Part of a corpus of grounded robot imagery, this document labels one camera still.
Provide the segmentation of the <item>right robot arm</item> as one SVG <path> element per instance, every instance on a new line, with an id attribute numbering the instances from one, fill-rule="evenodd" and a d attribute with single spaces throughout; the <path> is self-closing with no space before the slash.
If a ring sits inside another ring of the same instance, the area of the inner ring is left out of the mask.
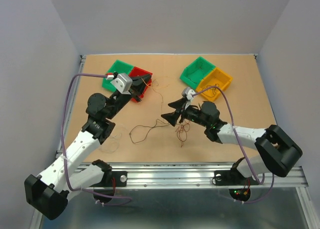
<path id="1" fill-rule="evenodd" d="M 268 128 L 234 126 L 220 119 L 220 111 L 210 101 L 195 106 L 181 98 L 168 106 L 174 111 L 161 117 L 172 126 L 188 120 L 205 127 L 204 133 L 212 142 L 257 150 L 257 156 L 243 156 L 233 164 L 229 176 L 235 184 L 265 173 L 284 178 L 303 155 L 301 148 L 278 125 Z"/>

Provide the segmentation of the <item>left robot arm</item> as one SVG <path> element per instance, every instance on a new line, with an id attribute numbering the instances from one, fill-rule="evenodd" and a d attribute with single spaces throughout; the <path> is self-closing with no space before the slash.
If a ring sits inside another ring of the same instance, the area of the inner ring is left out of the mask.
<path id="1" fill-rule="evenodd" d="M 76 173 L 84 159 L 98 149 L 111 135 L 115 123 L 111 121 L 131 100 L 141 101 L 152 76 L 145 74 L 130 77 L 126 73 L 111 72 L 103 76 L 115 87 L 115 92 L 106 97 L 101 93 L 92 94 L 87 101 L 87 121 L 76 138 L 65 147 L 62 135 L 62 154 L 37 176 L 29 175 L 24 181 L 25 196 L 28 204 L 49 220 L 59 217 L 68 202 L 81 192 L 90 193 L 96 203 L 105 206 L 111 200 L 119 199 L 119 206 L 129 203 L 128 196 L 116 196 L 116 179 L 112 167 L 98 159 L 88 168 Z"/>

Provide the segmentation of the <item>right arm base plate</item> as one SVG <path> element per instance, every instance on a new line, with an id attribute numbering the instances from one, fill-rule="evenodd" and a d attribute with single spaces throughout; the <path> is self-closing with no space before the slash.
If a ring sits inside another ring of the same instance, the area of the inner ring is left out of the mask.
<path id="1" fill-rule="evenodd" d="M 258 185 L 252 177 L 245 178 L 233 170 L 216 170 L 213 176 L 213 183 L 216 186 L 244 186 L 248 182 L 253 186 Z"/>

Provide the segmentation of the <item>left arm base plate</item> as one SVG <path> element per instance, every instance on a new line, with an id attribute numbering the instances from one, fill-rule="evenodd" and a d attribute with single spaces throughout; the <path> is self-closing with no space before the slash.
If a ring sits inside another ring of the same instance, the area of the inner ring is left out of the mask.
<path id="1" fill-rule="evenodd" d="M 128 172 L 125 170 L 121 171 L 109 171 L 104 172 L 102 179 L 92 185 L 92 187 L 101 188 L 111 188 L 113 187 L 113 182 L 115 182 L 116 187 L 126 187 L 128 180 Z"/>

